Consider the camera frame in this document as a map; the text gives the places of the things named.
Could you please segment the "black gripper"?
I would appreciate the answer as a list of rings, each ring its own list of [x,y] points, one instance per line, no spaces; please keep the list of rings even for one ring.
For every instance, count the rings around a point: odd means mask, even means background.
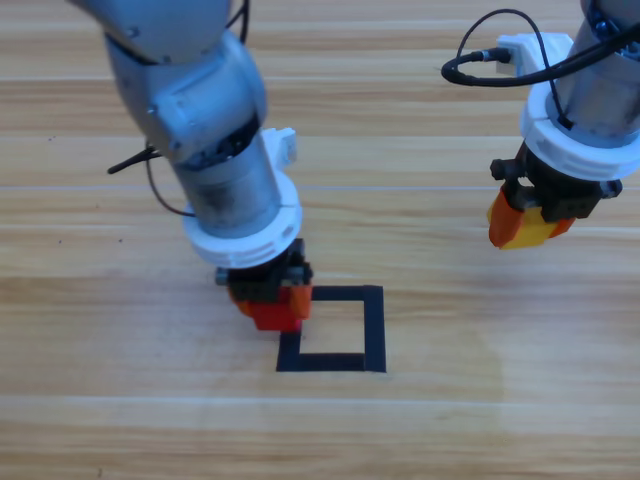
[[[563,174],[539,159],[522,143],[513,159],[495,159],[490,165],[501,190],[491,204],[487,218],[488,236],[494,247],[506,248],[517,236],[524,211],[541,208],[549,224],[548,239],[566,233],[576,219],[587,218],[604,199],[623,190],[620,180],[590,181]]]
[[[281,287],[291,287],[291,311],[297,320],[311,314],[313,271],[305,256],[305,242],[296,238],[268,262],[245,269],[217,267],[215,282],[225,286],[230,299],[246,317],[254,319],[253,303],[275,303]]]

